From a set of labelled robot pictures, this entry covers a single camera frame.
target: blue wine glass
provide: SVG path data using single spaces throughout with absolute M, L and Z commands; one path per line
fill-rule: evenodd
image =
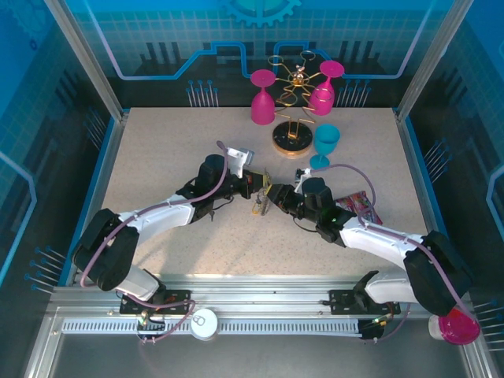
M 312 169 L 319 169 L 329 165 L 329 159 L 325 155 L 329 155 L 335 150 L 340 136 L 338 128 L 332 124 L 321 124 L 317 128 L 313 145 L 318 155 L 313 155 L 309 160 Z

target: speckled tabletop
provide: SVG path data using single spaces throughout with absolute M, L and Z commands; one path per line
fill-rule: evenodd
M 293 117 L 300 109 L 290 109 Z M 272 145 L 272 130 L 284 121 L 257 126 L 250 108 L 160 108 L 131 110 L 110 178 L 103 207 L 116 213 L 160 202 L 198 174 L 208 154 L 219 154 L 215 142 L 255 152 L 253 168 L 267 168 L 274 183 L 293 183 L 295 170 L 309 166 L 313 148 L 287 159 Z M 424 219 L 391 109 L 333 109 L 317 125 L 332 123 L 341 131 L 332 163 L 355 165 L 376 187 L 376 211 L 384 225 L 424 234 Z M 370 192 L 348 169 L 320 174 L 334 198 Z M 252 214 L 254 202 L 236 197 L 205 217 L 174 228 L 139 246 L 134 263 L 152 273 L 232 275 L 361 276 L 390 266 L 360 250 L 326 243 L 318 234 L 297 228 L 274 206 L 265 217 Z M 301 221 L 307 228 L 313 224 Z

